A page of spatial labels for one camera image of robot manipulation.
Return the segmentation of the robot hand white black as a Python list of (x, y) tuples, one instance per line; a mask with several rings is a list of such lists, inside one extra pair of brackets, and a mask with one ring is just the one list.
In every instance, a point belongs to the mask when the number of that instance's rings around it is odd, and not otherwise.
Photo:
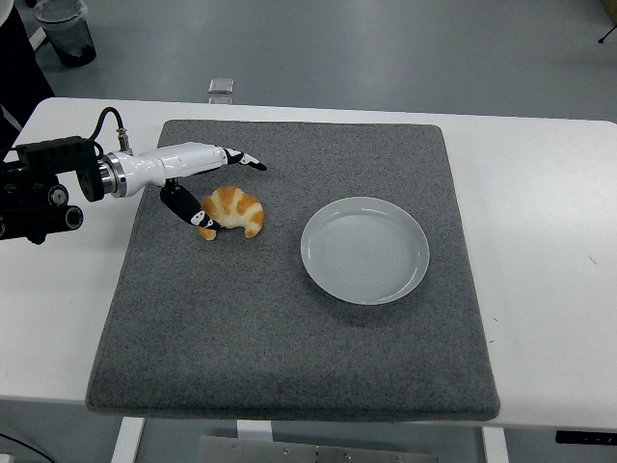
[(189, 225), (213, 231), (219, 230), (221, 225), (178, 181), (233, 164), (260, 171), (267, 169), (244, 151), (197, 142), (159, 148), (140, 155), (118, 151), (104, 157), (104, 165), (112, 176), (109, 188), (112, 196), (126, 198), (149, 184), (158, 186), (161, 201), (177, 217)]

